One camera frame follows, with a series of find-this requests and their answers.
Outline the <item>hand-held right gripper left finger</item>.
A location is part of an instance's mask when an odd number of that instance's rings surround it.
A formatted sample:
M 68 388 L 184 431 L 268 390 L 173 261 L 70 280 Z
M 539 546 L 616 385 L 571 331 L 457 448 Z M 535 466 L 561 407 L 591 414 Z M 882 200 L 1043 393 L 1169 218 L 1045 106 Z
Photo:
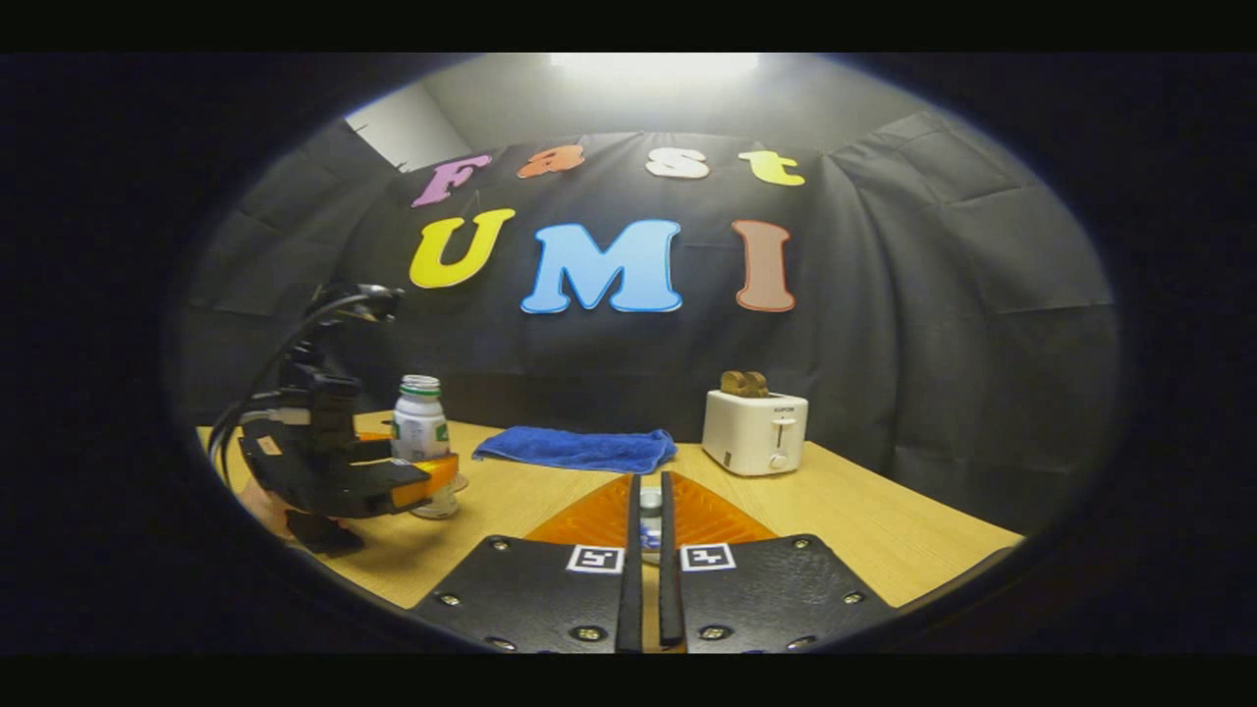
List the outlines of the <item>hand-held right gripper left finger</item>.
M 530 537 L 489 533 L 411 609 L 485 650 L 642 650 L 640 478 L 618 477 Z

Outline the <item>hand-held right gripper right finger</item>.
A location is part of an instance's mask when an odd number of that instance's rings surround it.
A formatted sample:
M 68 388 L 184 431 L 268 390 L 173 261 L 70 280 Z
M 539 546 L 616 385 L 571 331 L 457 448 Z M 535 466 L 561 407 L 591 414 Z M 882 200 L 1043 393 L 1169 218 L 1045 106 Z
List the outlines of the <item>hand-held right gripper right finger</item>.
M 774 533 L 705 486 L 667 473 L 659 638 L 691 654 L 833 647 L 897 614 L 817 533 Z

